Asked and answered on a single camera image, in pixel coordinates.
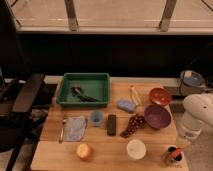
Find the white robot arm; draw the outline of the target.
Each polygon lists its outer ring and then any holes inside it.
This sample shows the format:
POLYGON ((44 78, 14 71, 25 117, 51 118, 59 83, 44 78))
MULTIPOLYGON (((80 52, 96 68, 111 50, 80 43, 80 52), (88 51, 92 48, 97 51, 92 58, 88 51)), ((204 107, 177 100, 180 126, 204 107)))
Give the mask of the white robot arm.
POLYGON ((199 137, 203 123, 213 127, 213 93, 188 95, 183 107, 185 112, 178 121, 176 139, 176 146, 182 149, 199 137))

